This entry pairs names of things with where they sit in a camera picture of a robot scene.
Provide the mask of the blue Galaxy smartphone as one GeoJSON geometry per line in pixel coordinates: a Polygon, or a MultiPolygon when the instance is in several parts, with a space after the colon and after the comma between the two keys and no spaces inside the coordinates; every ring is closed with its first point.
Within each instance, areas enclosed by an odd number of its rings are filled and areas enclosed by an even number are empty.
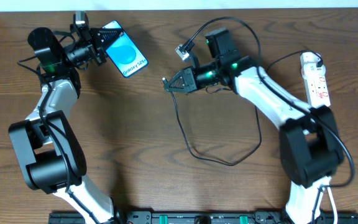
{"type": "Polygon", "coordinates": [[[126,31],[123,31],[123,33],[107,49],[106,53],[122,76],[129,78],[145,68],[149,64],[149,61],[127,35],[126,31]]]}

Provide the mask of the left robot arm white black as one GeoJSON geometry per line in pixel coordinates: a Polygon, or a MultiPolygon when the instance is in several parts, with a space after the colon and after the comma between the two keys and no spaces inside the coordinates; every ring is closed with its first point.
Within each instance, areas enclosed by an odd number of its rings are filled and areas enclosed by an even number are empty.
{"type": "Polygon", "coordinates": [[[105,63],[108,47],[123,35],[122,28],[90,28],[87,22],[73,23],[69,32],[34,29],[27,41],[40,62],[33,73],[42,96],[33,112],[8,130],[27,186],[64,199],[85,223],[127,222],[87,176],[84,152],[68,122],[80,97],[79,70],[90,61],[105,63]]]}

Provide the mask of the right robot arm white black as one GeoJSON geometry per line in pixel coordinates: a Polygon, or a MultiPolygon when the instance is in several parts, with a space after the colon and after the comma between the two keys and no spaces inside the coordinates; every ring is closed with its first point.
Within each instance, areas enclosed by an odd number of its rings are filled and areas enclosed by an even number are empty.
{"type": "Polygon", "coordinates": [[[176,49],[192,66],[180,70],[164,87],[170,93],[192,93],[210,85],[222,84],[247,99],[263,112],[279,132],[280,159],[291,180],[285,207],[292,223],[313,223],[321,215],[323,192],[332,189],[331,179],[348,156],[341,141],[329,96],[321,92],[301,101],[274,82],[259,61],[242,57],[225,28],[206,35],[213,61],[200,65],[192,54],[192,40],[176,49]]]}

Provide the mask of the white charger plug adapter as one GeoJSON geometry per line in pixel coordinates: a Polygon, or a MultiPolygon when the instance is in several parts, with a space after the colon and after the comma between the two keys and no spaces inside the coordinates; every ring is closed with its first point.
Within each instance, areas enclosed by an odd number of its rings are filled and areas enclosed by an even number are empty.
{"type": "Polygon", "coordinates": [[[312,52],[302,53],[300,56],[301,75],[306,80],[314,77],[325,76],[326,67],[321,63],[319,54],[312,52]]]}

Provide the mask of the white power strip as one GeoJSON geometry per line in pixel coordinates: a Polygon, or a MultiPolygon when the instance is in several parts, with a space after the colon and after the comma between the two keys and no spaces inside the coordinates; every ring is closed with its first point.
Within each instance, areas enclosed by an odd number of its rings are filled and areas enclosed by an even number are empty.
{"type": "Polygon", "coordinates": [[[331,106],[325,72],[322,68],[315,71],[306,70],[305,68],[301,70],[308,103],[314,108],[319,108],[323,105],[331,106]]]}

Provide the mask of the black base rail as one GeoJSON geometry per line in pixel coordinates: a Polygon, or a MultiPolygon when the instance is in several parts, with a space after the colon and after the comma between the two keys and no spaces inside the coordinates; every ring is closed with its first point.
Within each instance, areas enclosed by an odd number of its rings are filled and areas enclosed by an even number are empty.
{"type": "MultiPolygon", "coordinates": [[[[247,224],[247,223],[293,223],[283,212],[256,211],[254,213],[152,213],[148,211],[128,212],[122,222],[117,220],[104,223],[127,224],[247,224]]],[[[357,213],[338,213],[337,223],[358,224],[357,213]]],[[[50,213],[48,224],[86,223],[79,213],[50,213]]],[[[334,223],[333,213],[321,212],[314,223],[334,223]]]]}

